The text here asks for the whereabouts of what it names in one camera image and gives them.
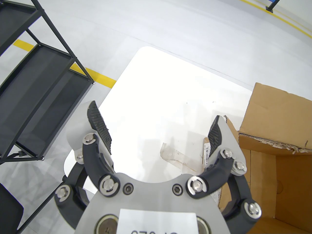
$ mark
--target gray floor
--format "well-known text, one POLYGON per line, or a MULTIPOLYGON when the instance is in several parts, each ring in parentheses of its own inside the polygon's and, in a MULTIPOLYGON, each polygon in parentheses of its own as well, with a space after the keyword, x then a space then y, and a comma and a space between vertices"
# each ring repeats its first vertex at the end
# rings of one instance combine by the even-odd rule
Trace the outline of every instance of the gray floor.
MULTIPOLYGON (((13 0, 30 3, 29 0, 13 0)), ((39 0, 82 64, 118 79, 137 50, 152 46, 252 90, 256 82, 312 99, 312 42, 282 21, 238 0, 39 0)), ((42 19, 30 28, 64 49, 42 19)), ((21 40, 34 44, 23 34, 21 40)), ((0 82, 26 52, 0 57, 0 82)), ((85 100, 100 105, 109 88, 85 100)), ((61 132, 41 162, 5 163, 0 182, 24 206, 23 221, 61 182, 70 147, 61 132)), ((50 201, 24 233, 73 233, 50 201)))

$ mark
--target clear packing tape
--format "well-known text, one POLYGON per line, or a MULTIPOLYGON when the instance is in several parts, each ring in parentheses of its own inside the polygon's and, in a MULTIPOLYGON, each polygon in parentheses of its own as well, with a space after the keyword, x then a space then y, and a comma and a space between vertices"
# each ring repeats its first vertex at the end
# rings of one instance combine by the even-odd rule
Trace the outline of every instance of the clear packing tape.
MULTIPOLYGON (((180 153, 178 150, 170 147, 166 143, 163 143, 163 145, 161 146, 160 156, 166 162, 179 168, 182 174, 192 174, 196 176, 196 175, 201 174, 206 168, 206 165, 202 164, 200 161, 196 161, 192 158, 189 158, 183 153, 180 153)), ((216 202, 216 204, 219 205, 221 189, 212 193, 211 196, 216 202)))

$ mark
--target yellow floor line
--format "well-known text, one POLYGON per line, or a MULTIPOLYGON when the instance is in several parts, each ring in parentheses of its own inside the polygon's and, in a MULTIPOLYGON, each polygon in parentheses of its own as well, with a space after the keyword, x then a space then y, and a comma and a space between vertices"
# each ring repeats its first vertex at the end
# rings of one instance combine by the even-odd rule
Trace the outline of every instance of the yellow floor line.
POLYGON ((29 44, 27 42, 24 42, 22 40, 16 40, 13 45, 17 46, 18 48, 21 48, 27 52, 29 52, 34 46, 32 44, 29 44))
MULTIPOLYGON (((22 40, 16 40, 14 43, 13 43, 14 46, 18 47, 18 48, 21 48, 27 52, 29 52, 33 47, 34 45, 32 44, 29 44, 27 42, 24 42, 22 40)), ((85 75, 82 71, 82 69, 76 64, 74 63, 71 67, 70 67, 72 70, 74 71, 77 71, 83 75, 85 75)), ((94 79, 95 82, 99 83, 99 84, 102 84, 103 86, 105 87, 109 87, 109 88, 112 88, 114 86, 114 84, 116 83, 116 80, 114 79, 111 79, 107 76, 104 76, 92 69, 88 69, 86 68, 87 72, 90 74, 90 76, 94 79)))
POLYGON ((280 19, 281 21, 285 22, 286 24, 288 24, 288 25, 292 26, 293 28, 299 30, 301 33, 305 34, 305 35, 308 36, 309 38, 312 38, 312 36, 311 36, 309 33, 303 31, 301 28, 299 28, 299 27, 297 27, 296 25, 290 23, 289 21, 283 19, 282 17, 277 16, 276 14, 267 11, 265 8, 262 8, 262 7, 260 7, 260 6, 256 5, 256 4, 254 4, 254 3, 252 3, 252 2, 249 2, 249 1, 247 1, 247 0, 240 0, 240 1, 243 1, 243 2, 245 2, 245 3, 248 3, 249 5, 258 8, 259 10, 262 10, 262 11, 264 11, 264 12, 266 12, 266 13, 269 13, 269 14, 272 15, 273 17, 275 17, 275 18, 277 18, 277 19, 280 19))

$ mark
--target box flap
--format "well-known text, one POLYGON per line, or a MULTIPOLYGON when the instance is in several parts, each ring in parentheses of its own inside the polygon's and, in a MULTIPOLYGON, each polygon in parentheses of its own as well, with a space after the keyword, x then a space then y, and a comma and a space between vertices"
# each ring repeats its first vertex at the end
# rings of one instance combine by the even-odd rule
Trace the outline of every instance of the box flap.
POLYGON ((239 132, 312 149, 312 101, 256 83, 239 132))

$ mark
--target barcode label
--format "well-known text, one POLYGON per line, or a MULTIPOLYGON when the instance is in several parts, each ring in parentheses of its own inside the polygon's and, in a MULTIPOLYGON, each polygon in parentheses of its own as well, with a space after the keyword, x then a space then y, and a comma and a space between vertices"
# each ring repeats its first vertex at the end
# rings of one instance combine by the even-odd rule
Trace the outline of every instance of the barcode label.
POLYGON ((203 164, 207 165, 208 164, 208 159, 209 159, 209 155, 210 155, 210 151, 211 151, 211 146, 210 143, 205 143, 204 144, 204 154, 203 154, 203 164))
MULTIPOLYGON (((210 143, 204 143, 204 152, 203 152, 203 164, 208 165, 208 159, 211 152, 211 145, 210 143)), ((221 189, 213 192, 210 194, 213 200, 217 205, 219 205, 220 195, 221 195, 221 189)))

